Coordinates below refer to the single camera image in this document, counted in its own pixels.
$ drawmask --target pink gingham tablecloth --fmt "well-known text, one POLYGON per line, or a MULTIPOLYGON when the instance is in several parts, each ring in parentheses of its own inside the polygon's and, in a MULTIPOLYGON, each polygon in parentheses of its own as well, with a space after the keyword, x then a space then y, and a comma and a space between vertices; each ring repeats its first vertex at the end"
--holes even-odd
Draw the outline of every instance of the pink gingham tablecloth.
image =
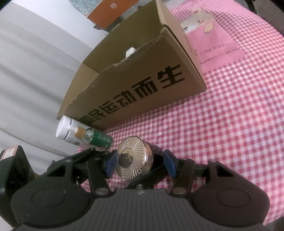
MULTIPOLYGON (((267 224, 284 215, 284 38, 233 0, 191 0, 171 11, 183 22, 197 7, 215 16, 245 51, 245 58, 205 73, 207 91, 135 117, 106 133, 114 138, 114 147, 136 135, 170 149, 178 158, 196 163, 217 159, 267 193, 267 224)), ((127 185, 115 175, 108 182, 112 190, 127 185)), ((197 180, 193 188, 201 184, 197 180)), ((167 177, 156 188, 171 185, 167 177)), ((82 186, 89 191, 87 182, 82 186)))

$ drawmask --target table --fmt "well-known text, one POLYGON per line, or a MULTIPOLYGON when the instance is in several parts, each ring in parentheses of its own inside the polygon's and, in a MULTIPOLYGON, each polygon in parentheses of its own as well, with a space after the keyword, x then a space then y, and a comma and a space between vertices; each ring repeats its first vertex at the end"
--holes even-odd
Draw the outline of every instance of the table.
MULTIPOLYGON (((284 38, 233 0, 191 0, 173 8, 183 22, 201 7, 245 51, 245 58, 204 75, 207 91, 137 116, 106 130, 114 147, 136 135, 196 163, 217 159, 270 198, 264 224, 284 215, 284 38)), ((110 188, 127 183, 113 176, 110 188)), ((195 190, 202 183, 194 183, 195 190)), ((170 188, 166 178, 156 188, 170 188)), ((82 185, 89 190, 88 183, 82 185)))

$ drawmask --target white container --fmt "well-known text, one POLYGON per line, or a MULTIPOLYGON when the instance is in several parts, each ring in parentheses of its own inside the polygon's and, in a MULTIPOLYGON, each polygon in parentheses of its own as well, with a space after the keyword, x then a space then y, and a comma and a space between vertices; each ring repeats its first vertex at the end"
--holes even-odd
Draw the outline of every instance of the white container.
POLYGON ((81 141, 75 137, 74 132, 68 130, 68 125, 72 125, 73 127, 83 127, 85 129, 90 127, 65 115, 61 118, 56 130, 56 138, 80 146, 81 141))

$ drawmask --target cartoon animal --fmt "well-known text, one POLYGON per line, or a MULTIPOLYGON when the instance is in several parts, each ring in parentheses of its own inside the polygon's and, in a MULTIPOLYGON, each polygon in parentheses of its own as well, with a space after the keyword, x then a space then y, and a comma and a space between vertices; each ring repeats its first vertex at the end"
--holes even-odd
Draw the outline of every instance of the cartoon animal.
POLYGON ((184 21, 181 26, 187 34, 188 32, 204 25, 204 33, 207 34, 213 29, 212 20, 215 20, 212 14, 208 14, 201 8, 198 8, 191 12, 190 18, 184 21))

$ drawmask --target screw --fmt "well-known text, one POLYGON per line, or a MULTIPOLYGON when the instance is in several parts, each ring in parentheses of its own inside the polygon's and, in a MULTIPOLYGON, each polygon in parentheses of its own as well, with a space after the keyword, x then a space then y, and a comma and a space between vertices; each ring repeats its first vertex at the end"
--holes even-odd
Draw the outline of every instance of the screw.
POLYGON ((185 194, 185 193, 186 193, 186 189, 185 189, 185 188, 177 187, 177 188, 174 188, 174 189, 173 189, 173 192, 174 192, 175 194, 182 195, 182 194, 185 194))
POLYGON ((109 193, 109 190, 106 188, 98 188, 96 189, 95 193, 98 195, 106 195, 109 193))
POLYGON ((136 185, 136 188, 137 189, 143 189, 143 185, 142 184, 138 184, 138 185, 136 185))

